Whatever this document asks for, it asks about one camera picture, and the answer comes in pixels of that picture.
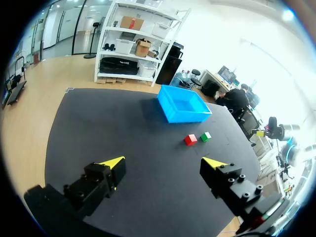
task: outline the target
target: blue plastic bin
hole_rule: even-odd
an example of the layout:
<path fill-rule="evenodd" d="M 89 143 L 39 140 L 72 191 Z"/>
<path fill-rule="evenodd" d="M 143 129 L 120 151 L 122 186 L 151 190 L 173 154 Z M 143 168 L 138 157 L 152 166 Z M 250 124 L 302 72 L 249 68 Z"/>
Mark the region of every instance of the blue plastic bin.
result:
<path fill-rule="evenodd" d="M 169 122 L 203 122 L 212 114 L 195 91 L 162 85 L 157 98 Z"/>

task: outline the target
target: yellow object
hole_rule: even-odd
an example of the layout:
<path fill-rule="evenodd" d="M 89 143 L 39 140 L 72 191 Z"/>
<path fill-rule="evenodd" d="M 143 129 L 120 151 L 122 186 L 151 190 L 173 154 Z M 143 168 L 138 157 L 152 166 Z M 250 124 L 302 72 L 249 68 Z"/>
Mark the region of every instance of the yellow object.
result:
<path fill-rule="evenodd" d="M 202 159 L 204 159 L 213 169 L 215 169 L 216 167 L 219 167 L 221 165 L 227 165 L 226 163 L 222 163 L 220 161 L 210 159 L 207 157 L 202 157 Z"/>
<path fill-rule="evenodd" d="M 257 136 L 258 137 L 264 137 L 265 136 L 265 132 L 264 131 L 257 131 Z"/>
<path fill-rule="evenodd" d="M 98 163 L 98 164 L 105 164 L 105 165 L 109 166 L 110 169 L 112 169 L 114 166 L 116 166 L 117 163 L 119 163 L 119 161 L 121 159 L 125 159 L 125 157 L 118 157 L 118 158 L 107 160 L 105 162 Z"/>

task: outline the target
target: white metal shelf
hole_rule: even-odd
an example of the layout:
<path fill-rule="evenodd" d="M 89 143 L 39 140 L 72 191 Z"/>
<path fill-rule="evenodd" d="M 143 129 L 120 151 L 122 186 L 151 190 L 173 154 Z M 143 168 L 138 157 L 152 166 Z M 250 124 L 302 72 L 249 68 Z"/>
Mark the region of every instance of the white metal shelf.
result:
<path fill-rule="evenodd" d="M 145 21 L 159 21 L 158 18 L 164 18 L 165 21 L 166 19 L 168 21 L 170 21 L 170 23 L 172 23 L 172 21 L 177 21 L 174 22 L 175 25 L 173 26 L 173 36 L 171 39 L 163 39 L 161 37 L 158 36 L 154 36 L 151 33 L 147 33 L 147 32 L 142 32 L 142 31 L 137 31 L 137 30 L 131 30 L 131 29 L 126 29 L 126 28 L 121 28 L 121 27 L 111 27 L 108 25 L 111 25 L 113 22 L 113 19 L 115 19 L 116 14 L 119 13 L 120 14 L 120 9 L 123 12 L 127 12 L 126 9 L 122 9 L 122 8 L 127 8 L 127 9 L 135 9 L 136 11 L 143 11 L 143 12 L 147 12 L 149 14 L 143 14 Z M 120 0 L 113 0 L 110 9 L 108 11 L 108 14 L 104 20 L 103 26 L 102 26 L 102 31 L 101 31 L 101 35 L 99 38 L 99 43 L 98 43 L 98 49 L 97 49 L 97 55 L 96 55 L 96 60 L 95 60 L 95 67 L 94 67 L 94 82 L 97 82 L 98 77 L 110 77 L 110 78 L 126 78 L 126 79 L 136 79 L 136 80 L 145 80 L 145 81 L 150 81 L 152 83 L 152 86 L 154 86 L 157 77 L 162 69 L 162 66 L 168 56 L 168 53 L 177 37 L 177 34 L 179 33 L 179 31 L 181 30 L 184 22 L 186 21 L 188 15 L 191 12 L 191 9 L 187 9 L 184 11 L 178 11 L 178 12 L 182 12 L 184 14 L 184 16 L 182 18 L 180 18 L 177 15 L 172 15 L 169 14 L 167 12 L 163 12 L 159 9 L 144 5 L 144 4 L 140 4 L 140 3 L 133 3 L 133 2 L 126 2 L 126 1 L 120 1 Z M 161 47 L 161 45 L 163 43 L 166 43 L 167 45 L 164 45 L 163 47 L 165 47 L 163 53 L 159 52 L 159 60 L 151 58 L 151 57 L 139 57 L 136 56 L 134 54 L 121 54 L 121 53 L 116 53 L 115 51 L 104 51 L 102 49 L 102 46 L 104 45 L 104 42 L 106 42 L 106 40 L 108 40 L 109 38 L 111 38 L 111 36 L 114 36 L 114 32 L 128 32 L 128 33 L 133 33 L 133 34 L 137 34 L 139 36 L 143 36 L 146 38 L 152 39 L 154 40 L 159 40 L 160 45 L 159 47 Z M 120 57 L 129 57 L 129 58 L 136 58 L 136 59 L 142 59 L 142 60 L 147 60 L 147 61 L 152 61 L 152 62 L 157 62 L 157 70 L 155 73 L 154 77 L 151 78 L 144 78 L 139 76 L 139 74 L 137 75 L 126 75 L 126 74 L 110 74 L 110 73 L 101 73 L 99 72 L 99 66 L 100 66 L 100 61 L 102 58 L 102 55 L 111 55 L 111 56 L 120 56 Z"/>
<path fill-rule="evenodd" d="M 158 60 L 156 58 L 152 58 L 152 57 L 140 57 L 137 56 L 133 53 L 130 54 L 124 54 L 124 53 L 116 53 L 115 51 L 105 51 L 105 50 L 101 50 L 100 54 L 102 55 L 109 55 L 109 56 L 120 56 L 120 57 L 127 57 L 127 58 L 136 58 L 136 59 L 141 59 L 141 60 L 146 60 L 146 61 L 151 61 L 151 62 L 155 62 L 155 63 L 161 63 L 161 60 Z"/>
<path fill-rule="evenodd" d="M 166 19 L 169 19 L 171 21 L 182 21 L 182 19 L 177 15 L 172 15 L 167 12 L 163 12 L 157 8 L 147 6 L 141 3 L 118 1 L 118 6 L 149 12 L 149 13 L 164 17 Z"/>
<path fill-rule="evenodd" d="M 151 78 L 141 77 L 139 74 L 137 75 L 127 75 L 127 74 L 113 74 L 113 73 L 100 73 L 98 72 L 98 77 L 109 77 L 109 78 L 126 78 L 126 79 L 134 79 L 134 80 L 145 80 L 145 81 L 153 81 Z"/>
<path fill-rule="evenodd" d="M 146 36 L 146 37 L 149 37 L 149 38 L 153 38 L 153 39 L 156 39 L 156 40 L 160 40 L 160 41 L 163 41 L 165 43 L 171 43 L 171 40 L 169 40 L 169 39 L 164 39 L 164 38 L 161 38 L 161 37 L 158 37 L 158 36 L 154 36 L 154 35 L 152 35 L 150 33 L 147 33 L 147 32 L 132 30 L 132 29 L 128 29 L 128 28 L 106 26 L 105 30 L 107 30 L 107 31 L 129 32 L 129 33 L 134 33 L 134 34 L 137 34 L 137 35 L 142 35 L 142 36 Z"/>

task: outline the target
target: ceiling light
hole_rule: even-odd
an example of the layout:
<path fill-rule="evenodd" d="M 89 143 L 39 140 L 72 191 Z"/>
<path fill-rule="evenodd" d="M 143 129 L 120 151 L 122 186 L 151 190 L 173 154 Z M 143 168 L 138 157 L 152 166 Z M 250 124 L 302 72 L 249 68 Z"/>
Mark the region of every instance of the ceiling light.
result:
<path fill-rule="evenodd" d="M 284 21 L 290 21 L 293 19 L 293 17 L 294 17 L 294 14 L 291 10 L 286 10 L 282 15 L 282 19 Z"/>

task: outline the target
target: wooden floor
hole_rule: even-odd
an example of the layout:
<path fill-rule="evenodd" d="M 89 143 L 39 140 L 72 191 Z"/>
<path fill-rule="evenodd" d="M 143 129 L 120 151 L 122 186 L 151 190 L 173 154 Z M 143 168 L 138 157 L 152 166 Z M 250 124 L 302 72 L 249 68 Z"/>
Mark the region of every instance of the wooden floor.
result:
<path fill-rule="evenodd" d="M 45 186 L 44 169 L 48 136 L 59 104 L 67 87 L 110 88 L 158 93 L 160 85 L 127 80 L 124 84 L 93 82 L 95 59 L 82 55 L 59 57 L 40 62 L 26 70 L 26 86 L 18 103 L 6 106 L 2 123 L 5 162 L 17 194 L 37 184 Z M 203 100 L 208 97 L 199 93 Z M 223 231 L 236 231 L 239 221 L 234 218 Z M 220 234 L 234 236 L 234 233 Z"/>

